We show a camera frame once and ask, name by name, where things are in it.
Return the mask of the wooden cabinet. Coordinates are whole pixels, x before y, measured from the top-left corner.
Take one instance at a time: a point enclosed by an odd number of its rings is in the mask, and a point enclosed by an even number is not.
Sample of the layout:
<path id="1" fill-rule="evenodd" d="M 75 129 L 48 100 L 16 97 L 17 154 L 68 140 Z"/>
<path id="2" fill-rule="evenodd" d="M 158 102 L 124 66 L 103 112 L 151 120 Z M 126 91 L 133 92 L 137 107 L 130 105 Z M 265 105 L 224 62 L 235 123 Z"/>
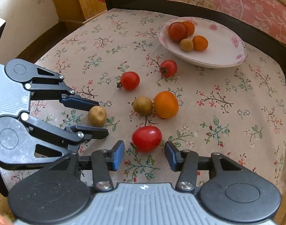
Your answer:
<path id="1" fill-rule="evenodd" d="M 59 22 L 75 30 L 106 11 L 106 5 L 97 0 L 53 0 Z"/>

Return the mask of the brown longan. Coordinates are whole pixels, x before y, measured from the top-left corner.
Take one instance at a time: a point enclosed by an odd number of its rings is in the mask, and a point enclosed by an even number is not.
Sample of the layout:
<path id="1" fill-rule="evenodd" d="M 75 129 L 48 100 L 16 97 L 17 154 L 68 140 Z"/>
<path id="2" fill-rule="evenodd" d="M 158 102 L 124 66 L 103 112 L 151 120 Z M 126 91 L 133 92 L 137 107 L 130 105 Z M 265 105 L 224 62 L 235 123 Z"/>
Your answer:
<path id="1" fill-rule="evenodd" d="M 87 115 L 89 124 L 93 127 L 102 127 L 107 118 L 106 110 L 101 106 L 93 106 Z"/>
<path id="2" fill-rule="evenodd" d="M 188 38 L 182 39 L 179 43 L 179 46 L 184 52 L 190 52 L 194 49 L 193 41 Z"/>
<path id="3" fill-rule="evenodd" d="M 133 110 L 140 115 L 150 115 L 153 110 L 153 103 L 148 97 L 137 97 L 132 103 Z"/>

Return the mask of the bumpy orange mandarin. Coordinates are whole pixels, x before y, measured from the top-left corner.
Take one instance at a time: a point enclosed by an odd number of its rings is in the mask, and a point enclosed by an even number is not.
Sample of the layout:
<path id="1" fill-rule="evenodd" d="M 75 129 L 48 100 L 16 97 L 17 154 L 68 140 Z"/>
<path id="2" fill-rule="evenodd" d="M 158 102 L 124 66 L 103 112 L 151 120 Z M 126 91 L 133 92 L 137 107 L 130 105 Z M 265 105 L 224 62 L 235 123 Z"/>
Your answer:
<path id="1" fill-rule="evenodd" d="M 186 27 L 188 27 L 188 31 L 189 31 L 188 37 L 191 36 L 191 35 L 193 35 L 194 32 L 195 32 L 195 25 L 194 25 L 192 22 L 190 22 L 190 21 L 183 21 L 183 24 L 184 24 Z"/>

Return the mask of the red cherry tomato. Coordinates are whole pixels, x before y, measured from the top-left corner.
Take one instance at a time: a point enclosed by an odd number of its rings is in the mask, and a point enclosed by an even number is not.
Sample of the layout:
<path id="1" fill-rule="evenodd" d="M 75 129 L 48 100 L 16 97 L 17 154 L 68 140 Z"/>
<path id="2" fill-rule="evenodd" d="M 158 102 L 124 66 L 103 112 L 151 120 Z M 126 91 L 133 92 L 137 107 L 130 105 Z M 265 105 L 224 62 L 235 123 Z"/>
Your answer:
<path id="1" fill-rule="evenodd" d="M 177 63 L 172 59 L 163 61 L 160 64 L 160 73 L 165 78 L 174 76 L 177 73 Z"/>
<path id="2" fill-rule="evenodd" d="M 136 72 L 126 72 L 121 75 L 120 81 L 117 83 L 117 88 L 124 88 L 125 90 L 132 91 L 139 83 L 140 78 Z"/>
<path id="3" fill-rule="evenodd" d="M 154 126 L 138 128 L 132 135 L 132 143 L 139 152 L 153 151 L 162 140 L 161 131 Z"/>

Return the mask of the white floral plate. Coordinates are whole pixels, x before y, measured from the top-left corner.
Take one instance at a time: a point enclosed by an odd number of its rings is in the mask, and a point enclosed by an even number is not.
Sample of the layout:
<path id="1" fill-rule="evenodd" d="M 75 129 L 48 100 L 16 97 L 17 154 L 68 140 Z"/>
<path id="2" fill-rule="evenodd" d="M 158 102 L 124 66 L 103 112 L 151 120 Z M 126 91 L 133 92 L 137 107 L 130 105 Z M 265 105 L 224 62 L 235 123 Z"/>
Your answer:
<path id="1" fill-rule="evenodd" d="M 243 40 L 228 27 L 199 17 L 177 17 L 157 30 L 160 43 L 186 62 L 207 68 L 229 68 L 247 57 Z"/>

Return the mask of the smooth orange tomato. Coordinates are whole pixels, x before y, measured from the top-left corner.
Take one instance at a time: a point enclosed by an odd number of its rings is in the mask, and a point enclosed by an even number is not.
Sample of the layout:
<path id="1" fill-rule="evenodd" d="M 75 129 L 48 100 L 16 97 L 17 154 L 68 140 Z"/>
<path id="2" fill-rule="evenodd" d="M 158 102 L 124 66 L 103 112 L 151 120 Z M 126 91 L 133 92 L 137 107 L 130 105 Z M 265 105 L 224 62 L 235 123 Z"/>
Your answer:
<path id="1" fill-rule="evenodd" d="M 154 109 L 159 117 L 169 119 L 178 113 L 179 103 L 174 94 L 162 91 L 155 96 Z"/>

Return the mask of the large red tomato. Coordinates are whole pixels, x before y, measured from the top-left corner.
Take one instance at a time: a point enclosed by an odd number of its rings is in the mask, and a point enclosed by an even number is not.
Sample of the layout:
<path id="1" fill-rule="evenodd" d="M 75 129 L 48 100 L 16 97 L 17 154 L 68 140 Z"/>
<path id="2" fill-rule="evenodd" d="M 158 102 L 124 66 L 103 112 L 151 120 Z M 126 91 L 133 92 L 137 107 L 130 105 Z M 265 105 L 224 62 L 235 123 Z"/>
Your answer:
<path id="1" fill-rule="evenodd" d="M 189 29 L 182 22 L 174 22 L 170 24 L 168 28 L 168 35 L 173 42 L 180 42 L 181 40 L 188 38 Z"/>

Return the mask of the floral white tablecloth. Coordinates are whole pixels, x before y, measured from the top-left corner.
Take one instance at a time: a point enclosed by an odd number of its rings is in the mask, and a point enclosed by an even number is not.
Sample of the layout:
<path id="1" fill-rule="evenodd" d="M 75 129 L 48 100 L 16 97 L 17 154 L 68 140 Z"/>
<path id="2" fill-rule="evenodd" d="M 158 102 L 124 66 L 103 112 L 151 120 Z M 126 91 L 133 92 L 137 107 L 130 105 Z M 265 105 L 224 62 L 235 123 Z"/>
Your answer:
<path id="1" fill-rule="evenodd" d="M 96 100 L 107 112 L 109 135 L 79 148 L 80 155 L 125 143 L 124 159 L 113 182 L 176 182 L 164 144 L 202 156 L 222 153 L 284 190 L 286 149 L 286 87 L 275 60 L 246 45 L 247 57 L 236 67 L 206 69 L 185 62 L 164 48 L 157 30 L 170 15 L 147 11 L 111 10 L 76 30 L 38 60 L 38 65 L 64 76 L 75 93 Z M 177 73 L 165 78 L 160 64 L 177 63 Z M 117 88 L 121 75 L 136 72 L 140 83 L 132 91 Z M 169 119 L 154 109 L 155 96 L 171 92 L 179 103 Z M 133 110 L 133 101 L 148 97 L 150 115 Z M 154 126 L 161 143 L 139 152 L 132 143 L 138 128 Z"/>

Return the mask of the small orange mandarin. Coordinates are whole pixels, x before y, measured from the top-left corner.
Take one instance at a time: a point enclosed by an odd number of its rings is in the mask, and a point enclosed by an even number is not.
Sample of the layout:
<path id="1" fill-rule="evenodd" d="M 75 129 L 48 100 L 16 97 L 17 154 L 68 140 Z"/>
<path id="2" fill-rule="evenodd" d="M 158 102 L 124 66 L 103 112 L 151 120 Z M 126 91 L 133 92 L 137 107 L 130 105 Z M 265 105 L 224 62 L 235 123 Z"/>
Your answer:
<path id="1" fill-rule="evenodd" d="M 197 51 L 204 51 L 207 49 L 208 45 L 209 45 L 209 42 L 208 40 L 203 37 L 203 36 L 195 36 L 193 39 L 192 39 L 193 43 L 194 43 L 194 49 L 197 50 Z"/>

